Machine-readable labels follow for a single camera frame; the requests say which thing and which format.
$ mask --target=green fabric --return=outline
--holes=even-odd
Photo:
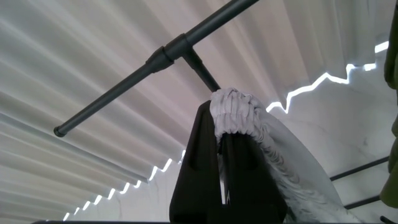
[[[391,24],[389,47],[387,49],[386,62],[384,64],[384,79],[392,89],[398,88],[398,11],[394,12]],[[396,137],[388,161],[390,176],[384,185],[380,199],[392,208],[398,208],[398,116],[392,124],[392,133]]]

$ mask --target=white garment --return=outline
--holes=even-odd
[[[361,222],[341,204],[331,180],[308,149],[257,98],[234,88],[218,90],[211,96],[210,112],[217,143],[223,133],[248,134],[259,143],[296,222]]]

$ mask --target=white fabric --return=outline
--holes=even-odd
[[[234,88],[218,90],[211,95],[210,112],[217,142],[224,133],[241,133],[259,143],[297,222],[360,222],[342,206],[329,177],[308,149],[256,97]]]
[[[126,182],[145,184],[154,166],[179,161],[197,108],[211,94],[183,60],[64,138],[53,128],[227,2],[1,0],[0,216],[61,220]],[[346,78],[347,63],[373,63],[394,4],[262,0],[194,48],[220,86],[284,105],[288,92],[326,71]]]

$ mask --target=black rod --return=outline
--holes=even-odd
[[[384,157],[384,158],[381,158],[381,159],[378,159],[378,160],[376,160],[376,161],[370,162],[370,163],[368,163],[368,164],[362,165],[362,166],[360,166],[360,167],[351,169],[351,170],[346,171],[346,172],[344,172],[344,173],[335,175],[335,176],[333,176],[333,177],[330,177],[330,180],[331,180],[331,181],[334,181],[334,180],[337,180],[337,179],[346,177],[346,176],[348,176],[348,175],[355,174],[355,173],[357,173],[357,172],[359,172],[359,171],[362,171],[362,170],[365,170],[365,169],[367,169],[367,168],[377,166],[377,165],[382,164],[383,162],[387,162],[387,161],[388,161],[388,156],[387,156],[387,157]]]
[[[220,28],[222,25],[230,21],[232,18],[243,12],[245,9],[256,3],[258,0],[232,0],[219,10],[214,12],[207,19],[199,23],[197,26],[187,32],[186,35],[180,35],[172,40],[166,47],[161,47],[151,55],[148,61],[134,73],[119,82],[112,89],[108,90],[94,102],[82,109],[68,121],[54,128],[54,133],[58,137],[64,137],[70,130],[78,126],[81,122],[95,114],[101,108],[112,102],[125,91],[139,83],[151,73],[155,73],[171,66],[175,59],[180,58],[192,46],[203,38]],[[202,72],[201,78],[206,76],[206,72]]]
[[[182,56],[191,68],[198,74],[210,91],[215,92],[220,89],[216,80],[211,76],[199,55],[192,49]]]
[[[380,200],[380,197],[377,195],[377,196],[373,196],[373,197],[370,197],[370,198],[367,198],[367,199],[364,199],[364,200],[360,200],[358,202],[354,202],[354,203],[348,204],[348,205],[346,205],[344,207],[346,209],[353,209],[353,208],[356,208],[356,207],[359,207],[359,206],[362,206],[362,205],[367,205],[369,203],[377,202],[378,200]]]

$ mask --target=black fabric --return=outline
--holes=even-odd
[[[170,203],[172,223],[281,223],[287,206],[250,136],[225,134],[227,205],[221,203],[220,175],[210,101],[197,112]]]

